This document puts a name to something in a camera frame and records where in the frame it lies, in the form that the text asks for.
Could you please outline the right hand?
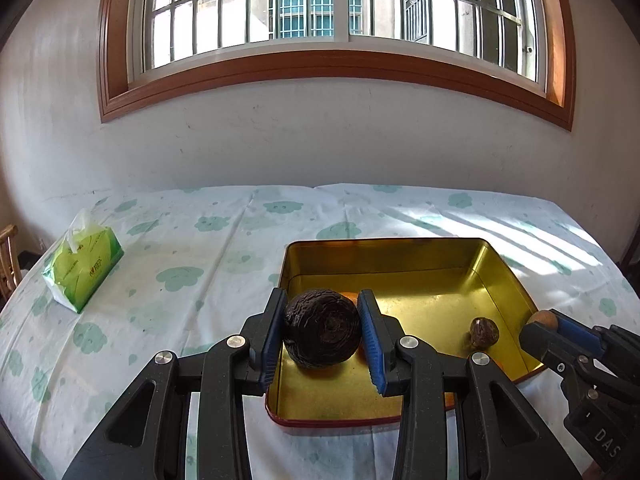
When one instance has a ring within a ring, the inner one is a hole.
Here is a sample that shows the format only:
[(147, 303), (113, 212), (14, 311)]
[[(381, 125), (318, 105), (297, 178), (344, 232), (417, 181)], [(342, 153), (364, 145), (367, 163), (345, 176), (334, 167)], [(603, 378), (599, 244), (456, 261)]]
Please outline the right hand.
[(596, 462), (592, 462), (582, 474), (582, 480), (601, 480), (603, 478), (603, 470)]

